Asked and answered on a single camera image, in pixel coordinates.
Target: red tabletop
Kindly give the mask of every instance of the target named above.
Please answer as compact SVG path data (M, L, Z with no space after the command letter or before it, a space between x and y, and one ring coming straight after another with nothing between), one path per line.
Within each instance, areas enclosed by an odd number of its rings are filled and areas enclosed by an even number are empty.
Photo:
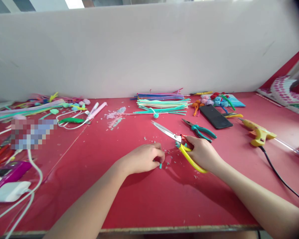
M255 93L235 93L246 107L236 108L260 126L274 132L278 138L293 147L299 146L299 115L277 107ZM130 175L119 190L102 232L138 231L204 231L239 230L258 227L257 222L236 197L233 191L211 173L200 174L175 148L175 142L151 124L152 115L130 115L113 129L111 119L104 114L125 106L126 113L138 110L136 102L127 98L92 100L91 108L98 101L108 106L93 119L90 125L75 130L58 128L42 149L33 150L36 164L44 174L44 183L37 190L34 202L15 234L44 234L61 215L90 187L110 166L134 148L160 142L166 150L162 169ZM299 207L294 196L275 176L263 152L250 145L248 129L237 118L229 119L234 126L216 130L202 116L164 114L155 119L176 134L195 135L182 118L206 127L217 135L213 146L219 155L248 178ZM0 142L8 134L0 136ZM266 142L265 149L281 177L299 194L299 156L276 140ZM38 181L38 174L30 169L22 178ZM0 214L12 203L0 204ZM0 236L25 203L0 219Z

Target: white partition board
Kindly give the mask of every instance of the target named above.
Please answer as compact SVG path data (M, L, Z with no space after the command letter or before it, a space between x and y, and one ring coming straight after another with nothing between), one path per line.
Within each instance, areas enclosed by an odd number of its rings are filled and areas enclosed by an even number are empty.
M0 14L0 101L253 91L299 51L290 0Z

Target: hand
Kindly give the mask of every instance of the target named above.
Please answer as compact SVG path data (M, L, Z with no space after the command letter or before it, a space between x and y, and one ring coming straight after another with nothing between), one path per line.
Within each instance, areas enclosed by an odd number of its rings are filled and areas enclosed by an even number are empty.
M217 169L226 164L207 140L193 136L187 136L186 139L194 145L193 151L187 152L188 155L201 168L216 174Z
M165 160L165 153L162 151L160 143L143 144L134 149L117 162L123 167L128 175L142 173L155 169L159 162L153 162L155 157L160 157L160 162Z

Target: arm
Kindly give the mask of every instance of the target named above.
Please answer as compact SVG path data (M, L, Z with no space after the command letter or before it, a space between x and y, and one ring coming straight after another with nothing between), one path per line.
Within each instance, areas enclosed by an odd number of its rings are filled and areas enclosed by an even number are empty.
M125 178L159 166L159 162L153 162L157 156L164 161L159 143L142 145L119 159L63 214L44 239L95 239Z
M231 187L257 222L274 239L297 238L299 208L228 165L208 141L191 136L187 140L195 146L192 152L188 152L191 158Z

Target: pixelated area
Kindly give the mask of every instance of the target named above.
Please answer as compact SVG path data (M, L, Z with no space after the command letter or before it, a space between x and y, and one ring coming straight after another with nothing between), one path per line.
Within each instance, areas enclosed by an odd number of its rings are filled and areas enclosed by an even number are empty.
M56 128L56 119L14 119L11 122L11 149L40 149Z

